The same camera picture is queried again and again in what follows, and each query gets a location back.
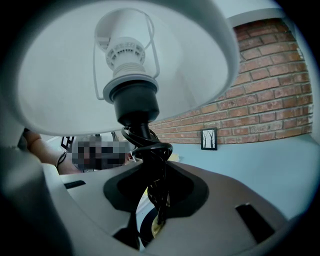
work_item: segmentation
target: red brick wall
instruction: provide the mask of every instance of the red brick wall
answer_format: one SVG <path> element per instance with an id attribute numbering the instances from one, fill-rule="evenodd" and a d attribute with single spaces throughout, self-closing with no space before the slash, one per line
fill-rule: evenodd
<path id="1" fill-rule="evenodd" d="M 312 94 L 305 61 L 280 19 L 234 28 L 241 64 L 234 85 L 212 104 L 150 128 L 163 142 L 200 144 L 217 127 L 219 144 L 261 142 L 310 133 Z"/>

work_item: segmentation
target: person's arm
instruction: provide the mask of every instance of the person's arm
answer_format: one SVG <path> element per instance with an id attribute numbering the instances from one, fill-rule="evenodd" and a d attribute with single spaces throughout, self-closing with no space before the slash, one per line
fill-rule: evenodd
<path id="1" fill-rule="evenodd" d="M 39 158 L 41 163 L 56 165 L 59 157 L 61 156 L 61 152 L 52 149 L 47 142 L 42 140 L 40 134 L 26 131 L 23 133 L 23 136 L 27 142 L 28 150 Z M 81 170 L 77 169 L 72 163 L 71 159 L 66 158 L 61 164 L 58 166 L 59 174 L 78 174 L 82 173 Z"/>

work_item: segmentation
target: bracelet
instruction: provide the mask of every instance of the bracelet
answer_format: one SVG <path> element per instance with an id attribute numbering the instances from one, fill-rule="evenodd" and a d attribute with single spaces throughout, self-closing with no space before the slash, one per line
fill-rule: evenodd
<path id="1" fill-rule="evenodd" d="M 55 167 L 56 167 L 58 172 L 59 172 L 59 170 L 58 170 L 59 165 L 66 159 L 66 157 L 67 157 L 67 153 L 66 152 L 63 152 L 62 155 L 59 157 L 59 159 L 58 159 L 58 161 L 57 161 L 57 163 L 55 165 Z"/>

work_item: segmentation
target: person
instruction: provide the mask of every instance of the person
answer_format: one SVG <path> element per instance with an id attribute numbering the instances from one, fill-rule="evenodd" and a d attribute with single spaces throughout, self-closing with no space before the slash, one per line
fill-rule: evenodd
<path id="1" fill-rule="evenodd" d="M 106 146 L 106 143 L 97 140 L 94 135 L 82 136 L 76 138 L 71 153 L 62 153 L 52 149 L 40 134 L 28 129 L 24 130 L 18 144 L 20 149 L 28 150 L 38 157 L 41 163 L 56 166 L 60 175 L 104 170 L 128 164 L 128 148 L 119 151 L 112 145 L 113 142 L 110 141 L 109 146 Z"/>

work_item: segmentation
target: white lamp shade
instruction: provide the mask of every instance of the white lamp shade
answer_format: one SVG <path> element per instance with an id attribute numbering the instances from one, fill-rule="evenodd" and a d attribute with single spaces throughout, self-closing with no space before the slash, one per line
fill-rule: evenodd
<path id="1" fill-rule="evenodd" d="M 159 5 L 164 2 L 169 5 L 167 1 L 153 2 L 158 4 L 96 2 L 61 12 L 47 21 L 32 43 L 26 45 L 14 85 L 14 112 L 24 125 L 43 134 L 75 136 L 122 127 L 117 122 L 114 106 L 96 98 L 93 46 L 101 18 L 123 7 L 147 13 L 154 23 L 154 43 L 160 65 L 156 79 L 158 120 L 187 112 L 221 95 L 238 74 L 239 53 L 233 30 L 220 11 L 210 0 L 198 9 L 192 0 L 183 2 L 189 9 L 172 3 L 170 8 L 181 7 L 179 12 Z M 110 26 L 107 34 L 124 36 L 127 30 L 128 36 L 136 35 L 135 39 L 146 45 L 147 26 L 133 22 L 136 16 L 136 13 L 116 16 L 116 24 Z M 113 72 L 99 47 L 95 51 L 95 66 L 102 96 Z M 147 74 L 155 73 L 151 47 L 145 52 L 143 66 Z"/>

